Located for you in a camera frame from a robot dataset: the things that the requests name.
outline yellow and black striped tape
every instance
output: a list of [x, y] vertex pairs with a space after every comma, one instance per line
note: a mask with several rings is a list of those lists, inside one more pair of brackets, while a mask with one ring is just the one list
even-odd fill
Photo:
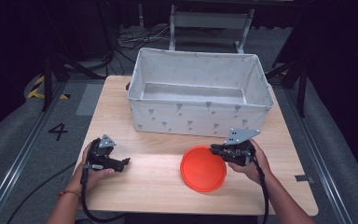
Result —
[[[44, 93], [38, 93], [37, 89], [39, 89], [40, 85], [42, 84], [42, 82], [45, 80], [45, 76], [40, 75], [39, 78], [36, 80], [36, 82], [34, 83], [31, 91], [28, 93], [28, 98], [40, 98], [40, 99], [45, 99], [45, 94]], [[71, 98], [71, 94], [62, 94], [60, 96], [60, 99], [62, 100], [68, 100]]]

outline hand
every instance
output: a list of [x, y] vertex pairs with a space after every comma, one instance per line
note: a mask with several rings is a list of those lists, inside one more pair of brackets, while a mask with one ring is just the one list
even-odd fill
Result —
[[[83, 171], [83, 165], [86, 163], [86, 158], [89, 153], [90, 146], [91, 143], [89, 143], [86, 146], [86, 148], [83, 150], [82, 161], [76, 167], [74, 175], [72, 176], [71, 181], [69, 182], [66, 189], [76, 190], [78, 192], [81, 192], [80, 178]], [[104, 179], [114, 173], [115, 173], [114, 169], [104, 169], [100, 171], [94, 171], [92, 169], [89, 169], [89, 181], [87, 182], [87, 191], [92, 189], [92, 187], [94, 187], [99, 180]]]
[[[255, 140], [250, 139], [250, 142], [255, 147], [255, 156], [257, 157], [258, 164], [263, 170], [264, 175], [272, 175], [272, 172], [269, 169], [269, 161], [267, 160], [266, 154], [264, 154], [263, 149], [260, 148], [260, 146]], [[246, 174], [249, 179], [260, 185], [260, 177], [258, 175], [254, 162], [251, 162], [247, 166], [239, 166], [238, 164], [229, 162], [228, 166], [231, 167], [235, 172]]]

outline gray carpet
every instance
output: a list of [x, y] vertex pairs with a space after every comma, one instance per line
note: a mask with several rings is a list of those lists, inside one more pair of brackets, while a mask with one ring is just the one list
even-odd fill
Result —
[[[122, 30], [122, 33], [136, 29], [138, 28]], [[245, 44], [245, 52], [257, 54], [264, 70], [266, 72], [270, 71], [273, 61], [289, 34], [290, 29], [252, 29]], [[234, 36], [236, 34], [232, 31], [221, 32], [213, 30], [206, 33], [199, 30], [185, 30], [177, 36], [176, 49], [204, 52], [235, 52], [233, 47]], [[146, 45], [146, 47], [167, 49], [168, 41], [161, 39], [159, 42]], [[136, 49], [123, 50], [122, 52], [133, 61], [136, 60]], [[111, 66], [107, 67], [108, 74], [131, 75], [134, 64], [121, 54], [116, 53], [116, 55], [117, 58], [111, 62]], [[95, 72], [104, 76], [106, 68]], [[279, 80], [279, 77], [275, 77], [270, 82], [278, 83]], [[90, 80], [82, 74], [71, 75], [71, 79], [63, 91], [65, 94], [70, 94], [71, 97], [69, 100], [58, 100], [49, 114], [29, 160], [26, 162], [21, 175], [0, 210], [0, 223], [7, 223], [15, 208], [39, 184], [76, 161], [78, 150], [83, 144], [102, 84], [102, 81]], [[292, 108], [291, 99], [287, 96], [288, 92], [296, 93], [296, 88], [284, 90], [278, 84], [273, 84], [273, 88], [304, 170], [307, 176], [313, 180], [313, 183], [310, 183], [310, 187], [319, 207], [319, 214], [314, 219], [318, 223], [339, 223], [336, 212], [325, 191], [324, 183], [310, 156], [310, 147], [296, 118], [296, 111]], [[310, 82], [307, 86], [305, 103], [306, 117], [304, 120], [309, 125], [324, 162], [337, 184], [337, 190], [342, 196], [352, 222], [358, 223], [358, 164], [337, 125], [319, 100]], [[33, 128], [42, 106], [43, 100], [28, 99], [25, 105], [1, 122], [0, 184]], [[63, 133], [59, 141], [57, 141], [58, 135], [48, 131], [59, 124], [64, 124], [64, 129], [68, 133]], [[70, 168], [38, 190], [25, 202], [11, 223], [43, 223], [56, 202], [57, 192], [64, 188], [72, 172], [73, 168]], [[97, 215], [111, 217], [116, 213], [99, 212]], [[79, 210], [77, 217], [82, 218], [85, 215]], [[278, 221], [275, 216], [270, 216], [268, 223], [278, 223]]]

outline red-orange frisbee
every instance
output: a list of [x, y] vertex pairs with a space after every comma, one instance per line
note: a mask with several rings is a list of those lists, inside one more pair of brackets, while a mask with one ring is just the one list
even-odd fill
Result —
[[180, 171], [188, 186], [200, 192], [218, 189], [227, 174], [223, 159], [212, 154], [206, 146], [189, 149], [182, 158]]

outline storage bin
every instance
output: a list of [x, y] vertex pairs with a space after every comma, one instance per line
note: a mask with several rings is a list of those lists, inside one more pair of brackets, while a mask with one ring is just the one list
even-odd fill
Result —
[[136, 131], [227, 137], [275, 106], [254, 54], [140, 49], [128, 97]]

